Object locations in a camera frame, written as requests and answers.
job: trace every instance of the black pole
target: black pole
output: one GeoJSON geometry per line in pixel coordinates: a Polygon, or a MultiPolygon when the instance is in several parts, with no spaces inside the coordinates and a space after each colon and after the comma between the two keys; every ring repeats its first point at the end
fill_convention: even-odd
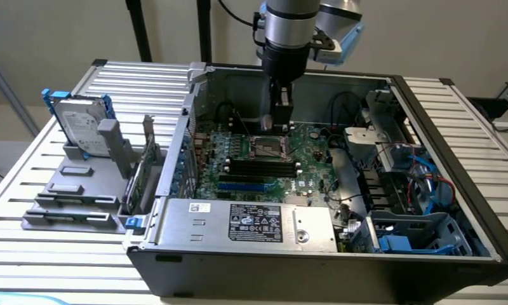
{"type": "Polygon", "coordinates": [[[152,62],[149,38],[146,36],[145,19],[140,0],[126,0],[126,8],[132,19],[133,33],[136,34],[138,56],[141,62],[152,62]]]}
{"type": "Polygon", "coordinates": [[[197,28],[200,34],[201,62],[212,62],[210,0],[197,0],[197,28]]]}

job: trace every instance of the warning label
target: warning label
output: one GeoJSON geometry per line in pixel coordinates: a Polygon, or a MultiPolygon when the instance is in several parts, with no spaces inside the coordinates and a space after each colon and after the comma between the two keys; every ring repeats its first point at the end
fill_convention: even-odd
{"type": "Polygon", "coordinates": [[[280,207],[230,205],[228,237],[233,241],[281,243],[280,207]]]}

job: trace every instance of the metal rack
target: metal rack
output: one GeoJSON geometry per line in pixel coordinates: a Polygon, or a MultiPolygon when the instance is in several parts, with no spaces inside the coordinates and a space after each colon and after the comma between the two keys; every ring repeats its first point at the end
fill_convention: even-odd
{"type": "MultiPolygon", "coordinates": [[[[145,141],[142,115],[154,115],[156,141],[166,149],[188,94],[188,70],[186,65],[108,62],[89,69],[73,93],[110,94],[124,136],[134,146],[145,141]]],[[[505,142],[485,130],[455,86],[439,79],[405,80],[508,230],[505,142]]],[[[0,290],[49,295],[70,304],[161,304],[165,300],[149,293],[130,265],[122,235],[20,227],[24,211],[64,157],[64,141],[52,119],[0,184],[0,290]]],[[[468,287],[439,304],[508,304],[508,280],[495,287],[468,287]]]]}

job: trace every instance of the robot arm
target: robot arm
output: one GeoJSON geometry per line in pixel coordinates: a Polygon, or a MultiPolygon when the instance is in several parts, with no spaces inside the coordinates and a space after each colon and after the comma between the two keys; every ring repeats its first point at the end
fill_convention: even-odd
{"type": "MultiPolygon", "coordinates": [[[[325,64],[344,61],[362,30],[360,19],[356,0],[268,0],[265,41],[256,42],[261,47],[261,67],[268,75],[268,98],[261,115],[264,130],[289,123],[292,82],[304,74],[308,59],[325,64]]],[[[256,14],[254,31],[260,20],[256,14]]]]}

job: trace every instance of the green circuit board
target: green circuit board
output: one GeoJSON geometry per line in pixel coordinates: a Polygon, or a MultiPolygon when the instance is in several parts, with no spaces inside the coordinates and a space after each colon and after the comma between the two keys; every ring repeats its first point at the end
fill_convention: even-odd
{"type": "Polygon", "coordinates": [[[292,203],[326,207],[320,181],[328,187],[334,180],[328,159],[326,138],[321,128],[298,124],[285,136],[234,134],[212,122],[198,123],[196,155],[198,183],[196,199],[292,203]],[[218,189],[218,176],[225,175],[226,159],[300,163],[296,178],[264,177],[262,191],[218,189]]]}

